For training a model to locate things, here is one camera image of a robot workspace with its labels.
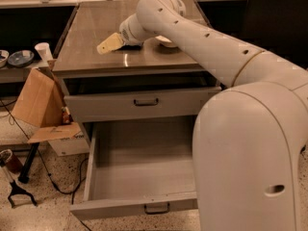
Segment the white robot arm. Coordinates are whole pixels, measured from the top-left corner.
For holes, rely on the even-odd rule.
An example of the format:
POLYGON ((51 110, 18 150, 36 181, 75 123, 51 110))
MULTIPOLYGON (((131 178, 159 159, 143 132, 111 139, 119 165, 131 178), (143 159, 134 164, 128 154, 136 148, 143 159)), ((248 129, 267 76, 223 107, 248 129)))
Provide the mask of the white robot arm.
POLYGON ((162 36, 225 85, 203 106, 193 129, 202 231, 300 231, 297 176, 308 141, 306 70, 179 12, 172 0, 140 0, 97 50, 105 54, 162 36))

